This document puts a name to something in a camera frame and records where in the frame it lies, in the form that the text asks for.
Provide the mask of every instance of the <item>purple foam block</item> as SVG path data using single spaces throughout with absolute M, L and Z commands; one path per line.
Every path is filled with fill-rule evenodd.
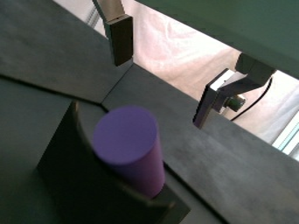
M 137 106 L 112 110 L 99 121 L 93 133 L 97 157 L 125 182 L 152 198 L 164 186 L 164 164 L 157 123 Z

